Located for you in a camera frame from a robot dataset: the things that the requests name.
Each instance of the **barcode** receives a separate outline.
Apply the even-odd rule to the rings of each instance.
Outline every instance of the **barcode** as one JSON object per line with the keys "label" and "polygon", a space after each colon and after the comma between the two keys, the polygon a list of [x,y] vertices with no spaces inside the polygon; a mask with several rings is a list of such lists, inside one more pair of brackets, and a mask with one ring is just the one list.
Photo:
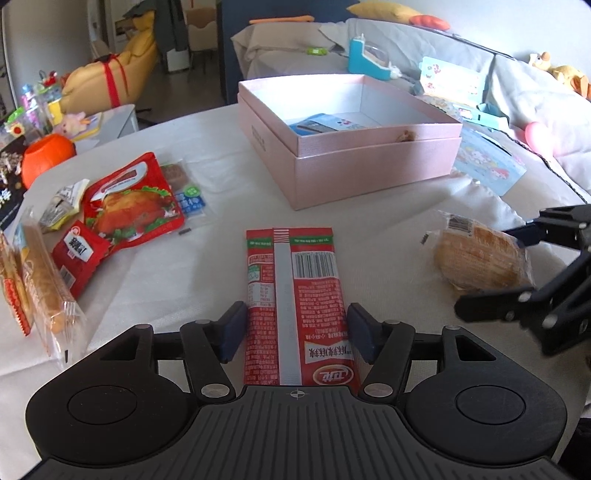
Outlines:
{"label": "barcode", "polygon": [[76,278],[63,265],[60,268],[60,275],[64,279],[64,282],[66,283],[66,287],[72,288],[72,285],[76,281]]}
{"label": "barcode", "polygon": [[335,254],[332,252],[296,252],[292,254],[294,278],[337,277]]}
{"label": "barcode", "polygon": [[447,221],[447,228],[472,236],[473,222],[469,218],[450,215],[449,220]]}

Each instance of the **blue plastic toy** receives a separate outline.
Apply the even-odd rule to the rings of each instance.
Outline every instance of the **blue plastic toy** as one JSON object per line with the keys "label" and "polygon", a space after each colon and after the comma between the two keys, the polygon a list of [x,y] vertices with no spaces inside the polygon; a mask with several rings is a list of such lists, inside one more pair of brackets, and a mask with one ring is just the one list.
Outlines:
{"label": "blue plastic toy", "polygon": [[369,75],[378,80],[391,80],[402,76],[400,69],[390,62],[387,53],[366,42],[363,34],[351,38],[349,73]]}

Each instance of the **red spicy strip package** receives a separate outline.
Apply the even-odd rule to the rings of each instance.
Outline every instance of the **red spicy strip package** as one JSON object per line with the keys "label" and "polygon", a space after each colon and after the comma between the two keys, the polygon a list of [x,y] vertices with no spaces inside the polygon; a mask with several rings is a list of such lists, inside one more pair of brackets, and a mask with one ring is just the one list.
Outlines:
{"label": "red spicy strip package", "polygon": [[53,261],[72,296],[78,299],[99,263],[109,254],[111,242],[77,220],[51,252]]}
{"label": "red spicy strip package", "polygon": [[356,390],[332,229],[251,230],[246,240],[244,383]]}

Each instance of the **pink toy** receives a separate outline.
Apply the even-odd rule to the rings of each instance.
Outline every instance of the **pink toy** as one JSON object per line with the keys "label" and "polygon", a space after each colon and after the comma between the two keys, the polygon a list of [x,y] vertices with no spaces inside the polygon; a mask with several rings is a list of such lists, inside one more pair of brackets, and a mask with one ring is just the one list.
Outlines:
{"label": "pink toy", "polygon": [[554,155],[554,137],[550,129],[540,122],[532,122],[525,127],[525,143],[532,151],[544,158]]}
{"label": "pink toy", "polygon": [[54,133],[64,135],[67,138],[74,138],[88,128],[90,121],[86,120],[86,114],[67,113],[63,120],[53,129]]}

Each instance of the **packaged pastry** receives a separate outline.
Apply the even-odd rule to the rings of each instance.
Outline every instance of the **packaged pastry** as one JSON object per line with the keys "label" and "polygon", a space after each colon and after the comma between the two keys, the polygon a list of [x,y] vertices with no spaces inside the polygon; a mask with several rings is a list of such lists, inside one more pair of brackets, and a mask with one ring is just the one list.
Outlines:
{"label": "packaged pastry", "polygon": [[33,319],[29,310],[27,293],[18,274],[14,251],[3,232],[0,232],[0,280],[2,281],[4,298],[12,310],[12,316],[27,336],[31,333]]}
{"label": "packaged pastry", "polygon": [[445,214],[446,227],[427,234],[435,265],[455,287],[494,290],[532,284],[531,265],[517,239],[458,215]]}
{"label": "packaged pastry", "polygon": [[93,332],[51,260],[30,208],[17,226],[14,248],[41,341],[49,356],[67,368],[85,355]]}

